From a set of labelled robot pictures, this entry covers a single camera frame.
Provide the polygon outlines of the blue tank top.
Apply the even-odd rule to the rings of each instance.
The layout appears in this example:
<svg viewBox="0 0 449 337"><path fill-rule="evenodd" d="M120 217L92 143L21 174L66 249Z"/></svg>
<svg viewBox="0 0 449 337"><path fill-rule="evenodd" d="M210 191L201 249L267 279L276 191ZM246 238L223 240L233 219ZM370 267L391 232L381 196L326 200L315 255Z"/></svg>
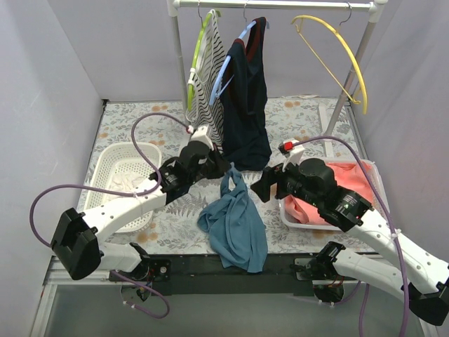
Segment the blue tank top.
<svg viewBox="0 0 449 337"><path fill-rule="evenodd" d="M263 270L268 254L265 225L234 166L220 183L220 198L200 212L197 224L224 268L254 274Z"/></svg>

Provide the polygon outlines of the yellow hanger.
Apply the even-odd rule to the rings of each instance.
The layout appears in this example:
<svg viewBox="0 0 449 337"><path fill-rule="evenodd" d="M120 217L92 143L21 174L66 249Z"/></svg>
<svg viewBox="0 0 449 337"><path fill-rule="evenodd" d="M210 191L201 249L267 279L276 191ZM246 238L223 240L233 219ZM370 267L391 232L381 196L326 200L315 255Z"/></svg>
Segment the yellow hanger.
<svg viewBox="0 0 449 337"><path fill-rule="evenodd" d="M329 22L315 15L300 14L295 16L291 20L291 25L294 27L296 34L299 36L300 40L304 45L310 50L311 54L316 58L319 64L327 72L330 78L335 82L335 84L340 88L345 98L348 98L351 103L361 107L363 115L368 113L368 91L366 87L365 78L363 72L361 71L361 66L356 58L355 52L351 49L350 45L347 43L346 39L342 36L340 28L335 28ZM352 88L351 84L344 84L340 78L333 71L332 67L329 67L325 59L320 56L320 53L314 48L312 43L307 38L304 33L305 27L309 24L315 25L322 28L328 33L333 40L331 46L336 46L339 50L338 53L343 55L350 64L350 69L354 71L354 79L358 84L358 88L350 93Z"/></svg>

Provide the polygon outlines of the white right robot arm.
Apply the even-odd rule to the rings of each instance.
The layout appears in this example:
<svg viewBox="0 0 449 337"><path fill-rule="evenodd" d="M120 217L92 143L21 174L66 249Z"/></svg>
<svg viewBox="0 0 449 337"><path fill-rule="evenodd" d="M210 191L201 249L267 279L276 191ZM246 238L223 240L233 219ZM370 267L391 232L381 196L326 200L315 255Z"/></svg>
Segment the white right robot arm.
<svg viewBox="0 0 449 337"><path fill-rule="evenodd" d="M315 206L322 219L360 239L386 263L360 256L341 244L329 243L318 256L317 269L326 279L337 275L359 279L400 298L420 319L440 326L448 316L448 263L419 247L355 191L339 186L333 170L321 159L301 164L268 166L250 188L263 201L292 195Z"/></svg>

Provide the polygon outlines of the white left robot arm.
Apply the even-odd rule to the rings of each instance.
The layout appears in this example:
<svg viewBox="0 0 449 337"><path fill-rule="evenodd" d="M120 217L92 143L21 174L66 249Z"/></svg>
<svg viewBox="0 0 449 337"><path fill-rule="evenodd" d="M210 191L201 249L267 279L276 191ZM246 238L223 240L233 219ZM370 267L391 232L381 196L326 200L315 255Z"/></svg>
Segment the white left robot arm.
<svg viewBox="0 0 449 337"><path fill-rule="evenodd" d="M165 161L128 197L119 197L84 212L70 208L61 216L51 249L73 280L96 270L125 272L135 281L149 273L148 253L138 244L110 244L107 239L123 226L187 194L203 179L217 179L230 164L212 145L193 140L177 157Z"/></svg>

